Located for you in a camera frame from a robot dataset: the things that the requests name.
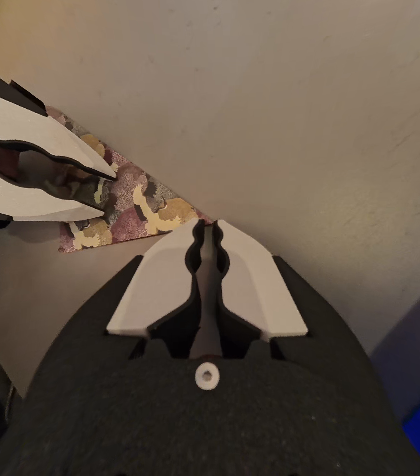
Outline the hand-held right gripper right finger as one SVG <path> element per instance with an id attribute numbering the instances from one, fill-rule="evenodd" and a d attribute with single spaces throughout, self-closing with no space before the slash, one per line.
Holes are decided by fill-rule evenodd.
<path id="1" fill-rule="evenodd" d="M 219 273 L 216 322 L 224 358 L 244 358 L 254 341 L 308 334 L 266 247 L 221 219 L 213 223 L 213 246 Z"/>

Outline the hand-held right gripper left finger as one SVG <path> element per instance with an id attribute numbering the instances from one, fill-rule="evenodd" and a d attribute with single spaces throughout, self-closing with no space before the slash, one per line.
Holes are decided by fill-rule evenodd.
<path id="1" fill-rule="evenodd" d="M 106 326 L 108 334 L 161 340 L 173 358 L 189 358 L 202 314 L 196 273 L 205 226 L 193 218 L 144 253 Z"/>

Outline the crane patterned origami paper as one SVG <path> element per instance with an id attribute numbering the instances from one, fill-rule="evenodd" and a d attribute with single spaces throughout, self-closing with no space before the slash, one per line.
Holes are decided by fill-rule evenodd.
<path id="1" fill-rule="evenodd" d="M 75 199 L 103 211 L 103 216 L 59 224 L 59 252 L 71 253 L 157 236 L 193 218 L 213 220 L 165 184 L 123 157 L 62 111 L 46 106 L 53 119 L 84 141 L 111 166 L 116 180 L 58 165 L 58 176 L 45 182 L 60 198 Z"/>

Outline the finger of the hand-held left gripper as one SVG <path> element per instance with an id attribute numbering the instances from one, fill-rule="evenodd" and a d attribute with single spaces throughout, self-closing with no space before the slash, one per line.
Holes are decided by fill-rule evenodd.
<path id="1" fill-rule="evenodd" d="M 107 179 L 116 172 L 81 138 L 50 116 L 0 97 L 0 146 L 22 146 Z"/>
<path id="2" fill-rule="evenodd" d="M 102 217 L 89 205 L 56 198 L 47 192 L 11 183 L 0 177 L 0 218 L 14 221 L 72 222 Z"/>

